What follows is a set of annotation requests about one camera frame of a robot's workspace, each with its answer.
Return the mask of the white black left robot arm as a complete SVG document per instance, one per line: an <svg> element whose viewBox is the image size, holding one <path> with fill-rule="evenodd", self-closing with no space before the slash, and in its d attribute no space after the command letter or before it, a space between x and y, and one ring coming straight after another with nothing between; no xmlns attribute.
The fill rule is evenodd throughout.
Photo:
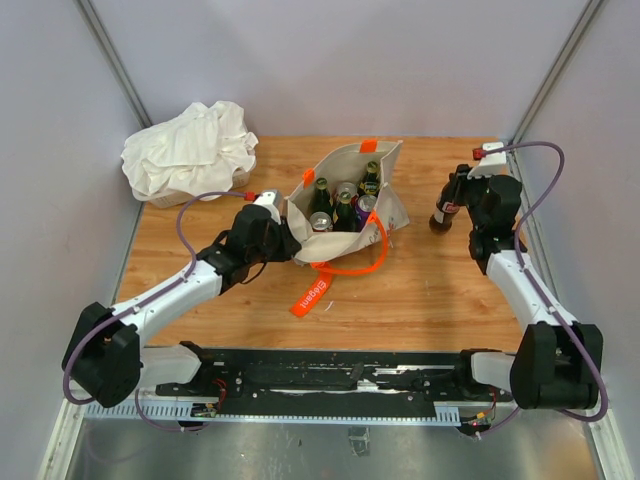
<svg viewBox="0 0 640 480"><path fill-rule="evenodd" d="M207 393L214 371L204 365L199 347L150 348L148 341L194 307L250 282L254 266L289 261L299 249L274 192L259 195L237 213L230 229L193 253L169 279L129 301L111 307L94 302L82 310L62 361L65 396L79 401L72 382L105 408L157 385L181 384L195 396Z"/></svg>

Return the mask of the purple soda can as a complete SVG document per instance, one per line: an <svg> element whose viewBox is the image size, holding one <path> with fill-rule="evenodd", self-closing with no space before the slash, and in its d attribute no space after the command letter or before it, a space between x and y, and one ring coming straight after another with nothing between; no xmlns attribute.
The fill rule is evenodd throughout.
<svg viewBox="0 0 640 480"><path fill-rule="evenodd" d="M358 232L362 231L365 227L370 214L374 210L376 202L377 197L374 195L362 195L358 197L354 207L356 213L356 228Z"/></svg>

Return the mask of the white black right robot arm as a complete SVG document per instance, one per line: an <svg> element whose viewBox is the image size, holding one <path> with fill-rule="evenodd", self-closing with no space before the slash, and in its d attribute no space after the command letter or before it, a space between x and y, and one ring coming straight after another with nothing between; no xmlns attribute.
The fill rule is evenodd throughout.
<svg viewBox="0 0 640 480"><path fill-rule="evenodd" d="M522 409L587 410L604 404L603 335L555 300L532 266L515 229L521 183L504 174L473 178L470 173L469 165L457 166L442 191L443 203L467 209L470 256L507 299L523 337L515 354L462 351L452 377L455 392L474 400L494 387Z"/></svg>

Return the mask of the brown cola glass bottle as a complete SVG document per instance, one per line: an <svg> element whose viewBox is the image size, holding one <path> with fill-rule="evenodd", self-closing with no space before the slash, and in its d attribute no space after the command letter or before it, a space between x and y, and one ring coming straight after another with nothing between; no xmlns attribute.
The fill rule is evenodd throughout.
<svg viewBox="0 0 640 480"><path fill-rule="evenodd" d="M429 219L429 227L432 232L440 234L451 229L453 219L460 209L456 203L457 192L458 180L456 175L451 173L436 201L434 213Z"/></svg>

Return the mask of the beige canvas tote bag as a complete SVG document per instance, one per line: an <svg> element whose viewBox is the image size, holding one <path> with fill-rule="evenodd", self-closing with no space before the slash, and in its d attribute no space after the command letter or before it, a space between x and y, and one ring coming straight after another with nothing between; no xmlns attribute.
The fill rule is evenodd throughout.
<svg viewBox="0 0 640 480"><path fill-rule="evenodd" d="M328 291L336 276L363 276L378 270L384 263L390 246L390 233L409 225L409 215L392 188L392 178L402 141L364 140L342 146L314 167L306 170L301 182L286 198L286 221L293 237L301 244L294 255L299 265L308 265L317 272L314 283L291 307L297 317L308 314ZM328 180L330 192L343 181L355 181L365 172L366 164L374 161L380 167L381 192L372 213L358 232L327 232L313 230L310 207L314 182L321 177ZM330 263L340 257L380 243L381 252L375 262L360 269L339 269Z"/></svg>

